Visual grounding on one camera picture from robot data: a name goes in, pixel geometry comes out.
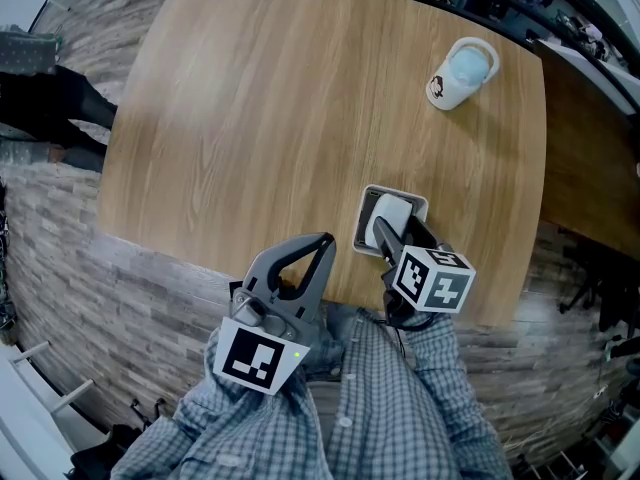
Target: chair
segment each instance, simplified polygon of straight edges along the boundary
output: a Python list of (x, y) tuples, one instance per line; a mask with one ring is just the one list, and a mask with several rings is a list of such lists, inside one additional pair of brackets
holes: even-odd
[(627, 339), (631, 339), (640, 321), (640, 263), (586, 238), (581, 238), (575, 248), (565, 248), (564, 255), (585, 270), (586, 279), (569, 304), (558, 305), (560, 313), (569, 311), (587, 293), (585, 309), (592, 307), (600, 296), (600, 331), (622, 320), (629, 326)]
[(104, 443), (73, 454), (71, 463), (74, 470), (67, 478), (108, 480), (113, 467), (141, 434), (140, 430), (127, 425), (114, 425)]
[(138, 407), (140, 406), (140, 402), (138, 401), (137, 398), (134, 398), (131, 401), (131, 405), (129, 405), (129, 409), (131, 409), (138, 418), (140, 418), (140, 421), (142, 422), (142, 429), (143, 430), (147, 430), (154, 421), (156, 421), (158, 418), (160, 418), (160, 407), (166, 405), (166, 401), (164, 398), (158, 398), (156, 400), (156, 403), (153, 405), (153, 421), (151, 421), (149, 418), (147, 418), (147, 416), (145, 416), (142, 412), (140, 412), (140, 410), (138, 409)]

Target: desk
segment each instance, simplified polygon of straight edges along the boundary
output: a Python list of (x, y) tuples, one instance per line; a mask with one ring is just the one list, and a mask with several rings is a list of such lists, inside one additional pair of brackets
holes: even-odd
[[(462, 36), (502, 69), (451, 112), (425, 86)], [(328, 300), (382, 308), (385, 263), (352, 250), (369, 183), (425, 196), (478, 271), (465, 313), (511, 320), (538, 224), (540, 60), (410, 0), (167, 0), (133, 66), (99, 228), (232, 276), (291, 236), (338, 244)]]
[(547, 93), (540, 218), (640, 260), (640, 180), (628, 119), (557, 53), (539, 42), (536, 53)]

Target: black cable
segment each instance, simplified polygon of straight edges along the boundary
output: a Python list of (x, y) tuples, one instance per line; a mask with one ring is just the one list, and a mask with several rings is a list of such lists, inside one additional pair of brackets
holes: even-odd
[(436, 317), (436, 315), (437, 315), (437, 313), (434, 313), (425, 322), (422, 322), (421, 324), (418, 324), (418, 325), (410, 325), (410, 326), (394, 325), (393, 327), (396, 328), (396, 329), (400, 329), (401, 331), (405, 331), (405, 332), (424, 331), (427, 327), (429, 327), (431, 325), (431, 323), (433, 322), (433, 319)]
[(400, 345), (400, 352), (402, 352), (402, 357), (406, 358), (407, 354), (404, 350), (404, 344), (402, 343), (402, 338), (400, 337), (400, 331), (397, 328), (393, 328), (396, 331), (396, 336), (398, 337), (398, 345)]

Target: leg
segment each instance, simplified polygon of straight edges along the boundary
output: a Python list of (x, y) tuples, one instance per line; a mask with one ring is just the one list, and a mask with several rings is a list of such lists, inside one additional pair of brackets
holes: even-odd
[(49, 348), (49, 345), (50, 343), (48, 341), (43, 341), (42, 343), (39, 343), (35, 347), (31, 347), (29, 350), (25, 350), (22, 354), (12, 359), (11, 361), (13, 362), (13, 364), (16, 364), (22, 361), (23, 359), (28, 359), (29, 357), (37, 354), (38, 352), (44, 350), (45, 348)]
[(589, 309), (596, 303), (596, 296), (598, 295), (598, 279), (596, 277), (590, 278), (589, 283), (589, 295), (582, 301), (582, 307)]
[(64, 152), (61, 162), (78, 169), (101, 173), (104, 167), (104, 155), (89, 151), (81, 146), (74, 146)]
[(92, 380), (85, 381), (81, 386), (78, 386), (68, 395), (63, 396), (58, 403), (51, 409), (49, 412), (51, 415), (55, 415), (60, 409), (65, 408), (70, 403), (74, 402), (78, 399), (85, 391), (87, 391), (91, 386), (93, 386)]
[(629, 317), (629, 327), (627, 329), (627, 339), (630, 340), (633, 338), (634, 333), (636, 332), (636, 323), (638, 321), (638, 307), (637, 304), (633, 304), (633, 308), (631, 310), (631, 316)]
[(458, 0), (458, 5), (456, 7), (458, 9), (464, 9), (464, 6), (467, 4), (467, 0)]
[(107, 146), (92, 139), (66, 119), (48, 115), (0, 114), (0, 122), (28, 133), (40, 142), (52, 142), (63, 148), (81, 146), (104, 157)]
[(578, 302), (584, 296), (585, 293), (587, 293), (587, 290), (589, 290), (590, 286), (591, 286), (591, 278), (587, 277), (587, 280), (580, 287), (580, 289), (578, 290), (578, 293), (576, 293), (576, 296), (569, 303), (569, 305), (560, 304), (560, 306), (558, 307), (558, 309), (560, 310), (560, 313), (564, 313), (565, 311), (569, 311), (575, 305), (575, 303)]
[(118, 107), (95, 90), (87, 77), (62, 66), (55, 74), (60, 112), (67, 119), (80, 119), (111, 130)]
[(638, 352), (640, 352), (640, 338), (633, 338), (613, 347), (611, 349), (611, 358), (630, 356)]

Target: black pants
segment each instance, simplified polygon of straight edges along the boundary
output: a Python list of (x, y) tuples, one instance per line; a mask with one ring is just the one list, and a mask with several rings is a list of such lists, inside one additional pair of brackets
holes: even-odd
[(117, 109), (85, 76), (62, 66), (57, 66), (52, 75), (0, 73), (0, 122), (28, 133), (38, 141), (69, 149), (69, 157), (94, 157), (90, 162), (94, 165), (96, 160), (100, 165), (104, 161), (107, 146), (92, 139), (68, 119), (79, 119), (110, 130)]
[(623, 357), (637, 354), (640, 352), (640, 337), (632, 338), (616, 345), (611, 349), (611, 357)]

